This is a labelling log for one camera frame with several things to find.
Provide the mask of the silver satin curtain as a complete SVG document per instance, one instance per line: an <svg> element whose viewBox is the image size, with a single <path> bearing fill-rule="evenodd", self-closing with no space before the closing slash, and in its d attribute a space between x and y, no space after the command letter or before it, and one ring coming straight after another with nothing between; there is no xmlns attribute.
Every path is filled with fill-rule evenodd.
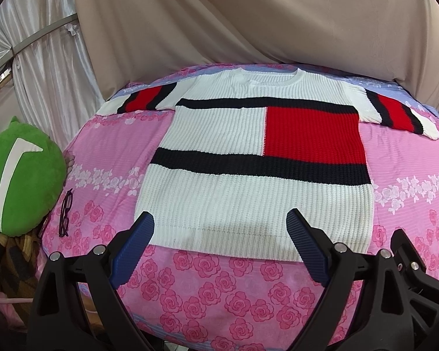
<svg viewBox="0 0 439 351"><path fill-rule="evenodd" d="M75 0L3 0L0 61L7 56L23 118L66 147L104 101Z"/></svg>

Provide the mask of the black eyeglasses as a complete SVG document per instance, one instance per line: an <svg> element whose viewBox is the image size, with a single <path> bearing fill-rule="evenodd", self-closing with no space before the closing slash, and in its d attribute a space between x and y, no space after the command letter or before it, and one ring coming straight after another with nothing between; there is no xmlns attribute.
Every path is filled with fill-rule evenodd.
<svg viewBox="0 0 439 351"><path fill-rule="evenodd" d="M58 225L58 236L60 238L66 237L68 235L69 228L69 211L71 210L73 205L73 190L69 189L64 199L61 203L61 211L59 217L59 225Z"/></svg>

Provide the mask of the white red black knit sweater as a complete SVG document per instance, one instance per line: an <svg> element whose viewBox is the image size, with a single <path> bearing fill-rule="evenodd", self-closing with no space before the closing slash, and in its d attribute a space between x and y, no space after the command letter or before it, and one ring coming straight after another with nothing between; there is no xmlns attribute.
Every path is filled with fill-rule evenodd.
<svg viewBox="0 0 439 351"><path fill-rule="evenodd" d="M155 245L231 257L299 261L285 218L357 252L370 246L373 186L359 126L439 139L395 99L306 70L223 70L114 98L103 115L168 111L173 120L143 179L136 211Z"/></svg>

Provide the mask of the beige fabric headboard cover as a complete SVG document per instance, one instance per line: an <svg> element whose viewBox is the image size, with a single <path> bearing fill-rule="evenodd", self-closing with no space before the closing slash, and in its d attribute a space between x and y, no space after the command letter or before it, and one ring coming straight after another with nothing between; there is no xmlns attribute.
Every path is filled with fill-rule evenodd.
<svg viewBox="0 0 439 351"><path fill-rule="evenodd" d="M105 97L209 63L310 63L439 99L435 0L75 0Z"/></svg>

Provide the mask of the green plush pillow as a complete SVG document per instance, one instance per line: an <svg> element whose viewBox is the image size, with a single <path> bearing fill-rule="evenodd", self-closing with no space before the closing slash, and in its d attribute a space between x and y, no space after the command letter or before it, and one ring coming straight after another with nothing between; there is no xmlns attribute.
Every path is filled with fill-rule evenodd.
<svg viewBox="0 0 439 351"><path fill-rule="evenodd" d="M0 233L22 236L37 227L55 206L66 176L58 144L14 116L0 133Z"/></svg>

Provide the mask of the pink rose pattern quilt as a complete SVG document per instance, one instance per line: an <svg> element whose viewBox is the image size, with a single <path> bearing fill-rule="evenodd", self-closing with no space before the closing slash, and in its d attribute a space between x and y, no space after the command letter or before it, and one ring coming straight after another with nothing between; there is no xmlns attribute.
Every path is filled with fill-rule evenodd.
<svg viewBox="0 0 439 351"><path fill-rule="evenodd" d="M73 168L68 235L58 236L61 208L44 232L44 254L88 253L130 227L155 147L170 111L116 112L131 94L104 104L67 147ZM430 276L439 279L439 140L362 123L361 141L374 188L370 253L389 246L397 229L414 243ZM199 254L148 246L118 293L136 325L200 350L284 350L322 292L301 263Z"/></svg>

